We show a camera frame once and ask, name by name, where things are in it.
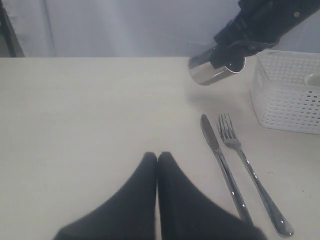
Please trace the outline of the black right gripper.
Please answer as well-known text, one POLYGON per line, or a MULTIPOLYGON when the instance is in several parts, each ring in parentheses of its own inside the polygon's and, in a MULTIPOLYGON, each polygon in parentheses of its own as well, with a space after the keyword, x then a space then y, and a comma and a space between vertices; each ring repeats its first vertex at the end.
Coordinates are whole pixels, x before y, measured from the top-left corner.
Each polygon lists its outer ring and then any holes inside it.
POLYGON ((283 35, 320 10, 319 0, 240 0, 239 13, 214 36, 215 69, 243 69, 244 55, 277 45, 283 35))

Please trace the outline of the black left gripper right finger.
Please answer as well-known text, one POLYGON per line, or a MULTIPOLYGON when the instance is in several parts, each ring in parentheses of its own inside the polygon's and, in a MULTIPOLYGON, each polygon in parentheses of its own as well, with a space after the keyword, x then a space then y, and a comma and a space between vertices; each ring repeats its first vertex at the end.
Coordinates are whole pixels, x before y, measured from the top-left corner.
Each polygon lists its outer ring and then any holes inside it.
POLYGON ((264 240, 257 227, 206 197, 184 174, 170 152, 157 162, 158 204, 164 240, 264 240))

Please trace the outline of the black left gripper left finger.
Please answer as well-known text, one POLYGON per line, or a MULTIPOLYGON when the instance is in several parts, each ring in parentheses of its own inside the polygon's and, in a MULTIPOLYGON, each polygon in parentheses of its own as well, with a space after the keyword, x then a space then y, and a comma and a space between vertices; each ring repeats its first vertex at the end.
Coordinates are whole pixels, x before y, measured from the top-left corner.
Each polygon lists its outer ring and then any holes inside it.
POLYGON ((127 182, 105 203, 62 227, 56 240, 154 240, 157 157, 146 152, 127 182))

